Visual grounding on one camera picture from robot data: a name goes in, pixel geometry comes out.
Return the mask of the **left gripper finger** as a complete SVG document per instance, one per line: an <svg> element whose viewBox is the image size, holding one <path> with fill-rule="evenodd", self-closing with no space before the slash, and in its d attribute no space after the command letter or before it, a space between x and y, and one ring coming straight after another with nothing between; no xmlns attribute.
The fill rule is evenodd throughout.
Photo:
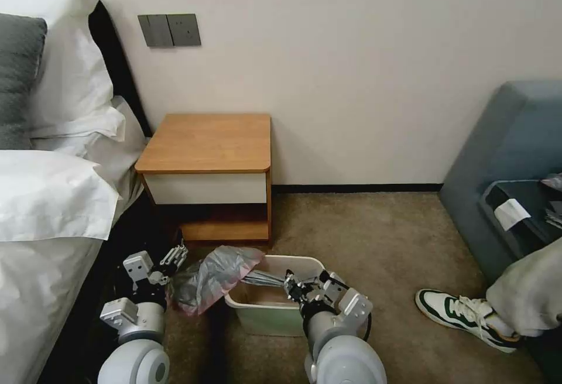
<svg viewBox="0 0 562 384"><path fill-rule="evenodd" d="M186 260L186 245L181 239L180 243L172 247L166 256L160 261L159 265L163 270L177 270Z"/></svg>
<svg viewBox="0 0 562 384"><path fill-rule="evenodd" d="M166 268L169 268L170 277L173 276L187 259L187 248L172 248L166 255Z"/></svg>

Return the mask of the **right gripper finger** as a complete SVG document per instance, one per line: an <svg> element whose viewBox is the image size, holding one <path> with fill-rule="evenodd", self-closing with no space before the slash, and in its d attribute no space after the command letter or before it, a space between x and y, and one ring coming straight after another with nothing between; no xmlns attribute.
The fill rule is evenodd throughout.
<svg viewBox="0 0 562 384"><path fill-rule="evenodd" d="M287 294L287 299L298 303L299 305L305 305L310 302L309 293L313 291L311 286L292 286L284 287Z"/></svg>
<svg viewBox="0 0 562 384"><path fill-rule="evenodd" d="M300 278L291 269L286 270L284 289L293 289L295 287L301 289L314 289L318 286L318 276Z"/></svg>

